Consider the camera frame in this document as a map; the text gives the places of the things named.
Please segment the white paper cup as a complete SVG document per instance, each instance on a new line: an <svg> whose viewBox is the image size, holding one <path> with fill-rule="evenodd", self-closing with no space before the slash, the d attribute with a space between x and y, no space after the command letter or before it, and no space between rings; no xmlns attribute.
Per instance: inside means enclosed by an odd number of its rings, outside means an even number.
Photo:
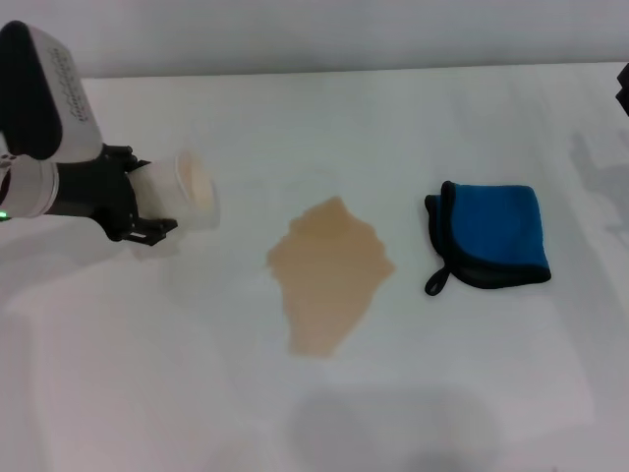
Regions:
<svg viewBox="0 0 629 472"><path fill-rule="evenodd" d="M174 219L185 230L215 229L218 191L203 161L190 151L146 164L128 174L139 216Z"/></svg>

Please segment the blue rag with black trim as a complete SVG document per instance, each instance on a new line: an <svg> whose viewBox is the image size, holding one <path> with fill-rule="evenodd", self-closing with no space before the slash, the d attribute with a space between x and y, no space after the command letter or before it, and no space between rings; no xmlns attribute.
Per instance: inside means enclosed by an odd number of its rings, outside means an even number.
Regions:
<svg viewBox="0 0 629 472"><path fill-rule="evenodd" d="M425 292L438 295L448 278L483 290L551 280L539 201L528 186L478 186L445 181L425 198L429 239L443 266Z"/></svg>

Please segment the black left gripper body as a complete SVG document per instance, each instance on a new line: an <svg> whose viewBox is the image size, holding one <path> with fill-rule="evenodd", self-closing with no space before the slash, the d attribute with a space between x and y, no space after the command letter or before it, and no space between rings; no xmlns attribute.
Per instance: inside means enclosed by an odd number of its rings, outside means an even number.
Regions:
<svg viewBox="0 0 629 472"><path fill-rule="evenodd" d="M105 156L89 162L56 165L58 190L52 215L95 221L112 241L122 241L138 218L127 173Z"/></svg>

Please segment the brown water stain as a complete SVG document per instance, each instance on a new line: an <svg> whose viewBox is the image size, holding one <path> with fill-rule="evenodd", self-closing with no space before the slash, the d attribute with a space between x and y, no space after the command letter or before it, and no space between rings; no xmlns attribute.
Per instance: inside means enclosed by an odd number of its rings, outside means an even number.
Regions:
<svg viewBox="0 0 629 472"><path fill-rule="evenodd" d="M394 272L374 228L330 198L292 219L267 253L289 326L289 350L325 358L357 326Z"/></svg>

